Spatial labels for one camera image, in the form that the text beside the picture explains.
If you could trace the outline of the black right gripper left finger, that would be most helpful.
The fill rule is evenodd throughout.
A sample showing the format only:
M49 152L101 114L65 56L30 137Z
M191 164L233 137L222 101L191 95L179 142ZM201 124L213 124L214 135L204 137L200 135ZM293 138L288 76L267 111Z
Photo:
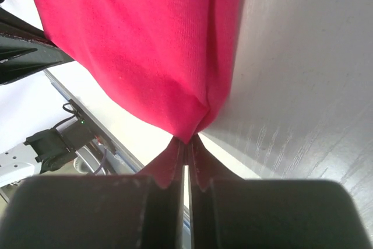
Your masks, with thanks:
M2 248L181 248L184 144L134 175L35 176L1 220Z

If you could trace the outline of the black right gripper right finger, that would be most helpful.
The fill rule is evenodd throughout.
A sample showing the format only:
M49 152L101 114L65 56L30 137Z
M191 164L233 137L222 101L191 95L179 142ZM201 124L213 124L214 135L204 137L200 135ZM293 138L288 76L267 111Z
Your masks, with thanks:
M193 136L193 248L371 248L355 204L328 180L245 180Z

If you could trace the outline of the pink t shirt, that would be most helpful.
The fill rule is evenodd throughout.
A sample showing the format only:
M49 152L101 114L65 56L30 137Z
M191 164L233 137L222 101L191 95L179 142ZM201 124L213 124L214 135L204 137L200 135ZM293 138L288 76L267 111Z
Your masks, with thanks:
M34 0L44 32L118 105L188 142L231 86L240 0Z

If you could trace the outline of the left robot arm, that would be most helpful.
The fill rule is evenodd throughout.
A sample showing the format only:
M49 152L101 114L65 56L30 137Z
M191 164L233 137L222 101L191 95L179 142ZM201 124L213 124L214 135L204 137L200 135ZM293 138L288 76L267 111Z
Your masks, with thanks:
M1 85L72 60L42 30L1 9ZM1 186L59 170L97 138L77 105L69 101L62 108L71 116L1 153Z

